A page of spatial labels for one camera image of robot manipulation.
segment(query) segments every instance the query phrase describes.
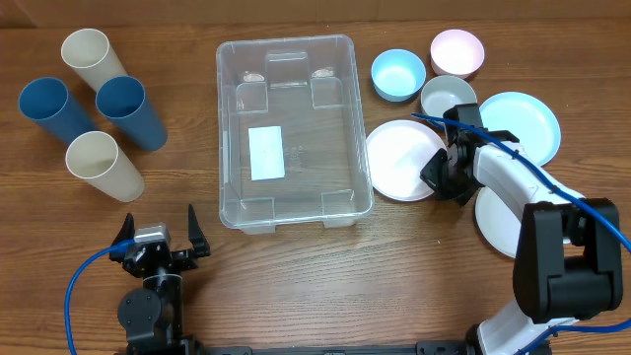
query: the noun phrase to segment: table surface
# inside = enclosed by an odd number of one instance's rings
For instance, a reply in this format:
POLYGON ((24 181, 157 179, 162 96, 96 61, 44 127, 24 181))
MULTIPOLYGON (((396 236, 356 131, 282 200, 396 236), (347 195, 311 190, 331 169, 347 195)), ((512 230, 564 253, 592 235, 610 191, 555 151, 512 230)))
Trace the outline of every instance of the table surface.
MULTIPOLYGON (((95 93, 59 48, 74 29, 0 31, 0 353, 66 354, 62 303, 75 269, 108 246, 125 213, 138 225, 165 222, 188 246, 192 203, 213 255, 184 274, 185 330, 206 345, 253 348, 410 344, 461 339, 513 297, 513 261, 489 247, 473 202, 395 203, 376 194, 373 214, 351 228, 283 226, 247 236, 219 219, 215 51, 227 40, 347 34, 355 43, 367 132, 418 110, 380 100, 372 60, 403 47, 429 53, 442 30, 473 31, 487 59, 471 81, 483 102, 504 91, 535 95, 556 113, 561 149, 547 169, 586 196, 610 198, 631 225, 631 22, 471 21, 106 29, 127 71, 146 86, 169 131, 161 150, 131 144, 94 107, 95 93), (99 127, 113 132, 146 179, 132 203, 72 177, 66 146, 20 116, 18 95, 42 76, 62 79, 99 127)), ((631 263, 624 258, 624 280, 631 263)), ((126 345, 116 308, 141 285, 106 259, 79 279, 74 337, 81 354, 126 345)), ((631 318, 630 298, 590 323, 631 318)), ((628 354, 631 331, 563 333, 559 354, 628 354)))

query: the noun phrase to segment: beige cup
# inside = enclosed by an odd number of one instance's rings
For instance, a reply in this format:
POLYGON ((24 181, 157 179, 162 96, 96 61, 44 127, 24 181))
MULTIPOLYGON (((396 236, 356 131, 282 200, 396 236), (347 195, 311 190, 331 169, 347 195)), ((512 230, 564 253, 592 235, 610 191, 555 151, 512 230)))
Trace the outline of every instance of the beige cup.
POLYGON ((120 202, 140 197, 145 180, 107 133, 87 132, 77 137, 66 151, 66 167, 77 178, 120 202))
POLYGON ((61 58, 94 91, 111 78, 127 75, 107 36, 99 30, 82 29, 61 45, 61 58))

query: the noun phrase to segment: white paper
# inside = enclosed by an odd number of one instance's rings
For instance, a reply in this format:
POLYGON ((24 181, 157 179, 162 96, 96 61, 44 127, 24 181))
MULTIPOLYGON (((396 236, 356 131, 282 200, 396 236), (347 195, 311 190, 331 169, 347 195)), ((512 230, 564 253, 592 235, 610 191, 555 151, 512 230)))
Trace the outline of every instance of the white paper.
POLYGON ((252 180, 284 178, 285 159, 280 126, 250 128, 247 135, 252 180))

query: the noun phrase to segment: cup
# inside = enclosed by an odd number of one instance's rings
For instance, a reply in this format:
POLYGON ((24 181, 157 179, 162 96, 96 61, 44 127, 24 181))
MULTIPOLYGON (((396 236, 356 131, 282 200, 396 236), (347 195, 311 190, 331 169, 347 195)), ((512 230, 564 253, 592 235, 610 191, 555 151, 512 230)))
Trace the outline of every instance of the cup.
POLYGON ((423 113, 435 117, 443 117, 446 110, 456 105, 475 103, 477 97, 473 88, 451 75, 438 76, 428 81, 421 90, 423 113))
POLYGON ((99 30, 82 29, 61 45, 61 58, 96 92, 109 79, 127 75, 120 60, 99 30))
POLYGON ((371 68, 375 90, 390 102, 402 102, 416 94, 427 72, 421 58, 409 50, 390 49, 378 55, 371 68))
POLYGON ((475 35, 463 30, 439 33, 430 48, 432 68, 437 75, 464 79, 484 62, 484 46, 475 35))
POLYGON ((66 144, 98 130, 88 114, 57 78, 39 78, 22 89, 20 112, 66 144))
POLYGON ((142 149, 154 151, 167 143, 167 129, 136 78, 107 81, 97 92, 97 109, 142 149))
POLYGON ((73 176, 120 202, 135 200, 145 189, 145 180, 105 132, 77 137, 66 151, 66 167, 73 176))

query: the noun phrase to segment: dark blue cup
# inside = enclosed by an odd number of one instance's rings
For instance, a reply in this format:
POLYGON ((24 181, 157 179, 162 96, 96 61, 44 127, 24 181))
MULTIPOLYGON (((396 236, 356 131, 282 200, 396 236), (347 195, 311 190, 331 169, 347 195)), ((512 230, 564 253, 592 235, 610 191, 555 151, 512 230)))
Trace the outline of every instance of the dark blue cup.
POLYGON ((109 79, 97 92, 97 108, 140 148, 153 151, 167 143, 167 129, 138 79, 109 79))
POLYGON ((18 99, 20 112, 65 142, 99 130, 88 114, 57 78, 39 78, 24 87, 18 99))

